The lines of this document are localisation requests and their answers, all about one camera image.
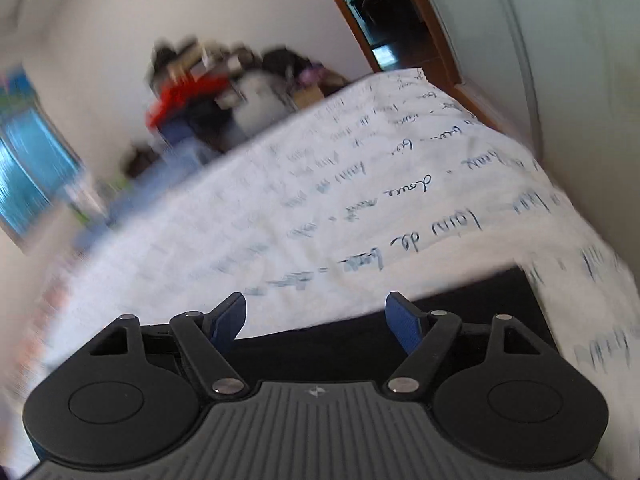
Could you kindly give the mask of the wooden door frame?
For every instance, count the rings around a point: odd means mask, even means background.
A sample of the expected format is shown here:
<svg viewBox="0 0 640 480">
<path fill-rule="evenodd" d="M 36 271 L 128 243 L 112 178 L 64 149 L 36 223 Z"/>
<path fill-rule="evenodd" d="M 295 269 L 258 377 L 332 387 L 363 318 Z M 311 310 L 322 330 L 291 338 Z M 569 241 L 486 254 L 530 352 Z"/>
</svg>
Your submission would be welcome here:
<svg viewBox="0 0 640 480">
<path fill-rule="evenodd" d="M 454 52 L 430 0 L 333 0 L 375 73 L 420 67 L 491 128 L 506 122 L 465 88 Z"/>
</svg>

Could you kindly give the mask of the sliding wardrobe door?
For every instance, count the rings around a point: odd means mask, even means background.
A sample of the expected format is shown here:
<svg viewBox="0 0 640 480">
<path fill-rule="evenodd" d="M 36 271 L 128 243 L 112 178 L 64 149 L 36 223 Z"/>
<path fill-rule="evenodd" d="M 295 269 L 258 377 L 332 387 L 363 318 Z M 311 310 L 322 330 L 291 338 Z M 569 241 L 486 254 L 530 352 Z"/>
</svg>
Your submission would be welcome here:
<svg viewBox="0 0 640 480">
<path fill-rule="evenodd" d="M 464 84 L 636 268 L 639 0 L 431 3 Z"/>
</svg>

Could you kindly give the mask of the black pants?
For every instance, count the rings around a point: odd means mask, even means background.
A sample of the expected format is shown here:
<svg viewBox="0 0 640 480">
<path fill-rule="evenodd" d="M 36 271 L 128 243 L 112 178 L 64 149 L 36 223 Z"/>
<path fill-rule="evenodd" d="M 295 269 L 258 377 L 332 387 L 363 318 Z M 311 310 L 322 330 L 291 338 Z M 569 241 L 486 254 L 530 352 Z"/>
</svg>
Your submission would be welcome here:
<svg viewBox="0 0 640 480">
<path fill-rule="evenodd" d="M 525 272 L 514 266 L 476 282 L 413 301 L 422 312 L 457 315 L 462 330 L 442 372 L 452 374 L 484 360 L 492 319 L 508 314 L 551 348 L 556 344 Z M 224 354 L 250 385 L 270 382 L 376 382 L 381 385 L 433 326 L 402 307 L 359 318 L 237 339 Z"/>
</svg>

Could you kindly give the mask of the window frame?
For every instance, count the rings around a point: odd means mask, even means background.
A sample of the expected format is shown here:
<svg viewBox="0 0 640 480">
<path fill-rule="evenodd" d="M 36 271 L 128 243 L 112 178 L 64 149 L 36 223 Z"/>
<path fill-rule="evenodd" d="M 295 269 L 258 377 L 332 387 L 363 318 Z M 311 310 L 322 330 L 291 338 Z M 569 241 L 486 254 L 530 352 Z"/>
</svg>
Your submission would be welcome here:
<svg viewBox="0 0 640 480">
<path fill-rule="evenodd" d="M 1 74 L 1 227 L 23 244 L 82 173 L 22 66 Z"/>
</svg>

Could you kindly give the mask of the white script-printed quilt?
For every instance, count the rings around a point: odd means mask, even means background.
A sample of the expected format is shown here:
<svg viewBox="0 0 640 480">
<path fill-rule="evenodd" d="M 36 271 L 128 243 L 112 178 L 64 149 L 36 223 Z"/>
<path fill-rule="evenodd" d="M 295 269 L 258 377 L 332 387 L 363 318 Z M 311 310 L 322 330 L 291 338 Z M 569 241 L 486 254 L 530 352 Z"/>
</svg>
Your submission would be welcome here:
<svg viewBox="0 0 640 480">
<path fill-rule="evenodd" d="M 520 266 L 562 355 L 604 394 L 596 461 L 639 474 L 639 294 L 522 144 L 482 125 L 420 70 L 364 78 L 114 221 L 50 279 L 52 306 L 6 397 L 122 313 L 161 323 L 247 299 L 243 335 L 354 318 Z"/>
</svg>

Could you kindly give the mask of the red knit garment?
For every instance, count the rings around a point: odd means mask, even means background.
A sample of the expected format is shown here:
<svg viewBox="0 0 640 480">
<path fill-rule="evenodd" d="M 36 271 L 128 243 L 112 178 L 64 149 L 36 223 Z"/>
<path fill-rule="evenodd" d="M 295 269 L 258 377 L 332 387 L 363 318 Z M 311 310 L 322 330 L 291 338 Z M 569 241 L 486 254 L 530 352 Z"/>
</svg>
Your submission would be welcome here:
<svg viewBox="0 0 640 480">
<path fill-rule="evenodd" d="M 226 76 L 203 76 L 198 79 L 189 76 L 168 84 L 146 112 L 145 125 L 150 130 L 158 130 L 166 119 L 184 110 L 192 101 L 216 98 L 230 87 L 231 81 Z"/>
</svg>

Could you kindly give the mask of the pile of clothes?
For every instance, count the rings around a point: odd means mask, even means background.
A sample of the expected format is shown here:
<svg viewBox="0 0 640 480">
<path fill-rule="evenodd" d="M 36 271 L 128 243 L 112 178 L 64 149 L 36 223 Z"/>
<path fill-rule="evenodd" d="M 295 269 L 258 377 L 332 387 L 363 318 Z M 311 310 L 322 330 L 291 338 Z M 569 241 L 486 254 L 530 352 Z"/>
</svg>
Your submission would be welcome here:
<svg viewBox="0 0 640 480">
<path fill-rule="evenodd" d="M 158 130 L 146 127 L 158 145 L 136 145 L 122 161 L 126 177 L 140 177 L 160 154 L 186 141 L 198 140 L 216 155 L 227 153 L 349 84 L 322 63 L 283 46 L 257 53 L 245 44 L 227 47 L 194 36 L 176 46 L 157 40 L 146 74 L 152 104 L 168 84 L 189 76 L 226 76 L 231 87 L 216 98 L 192 101 Z"/>
</svg>

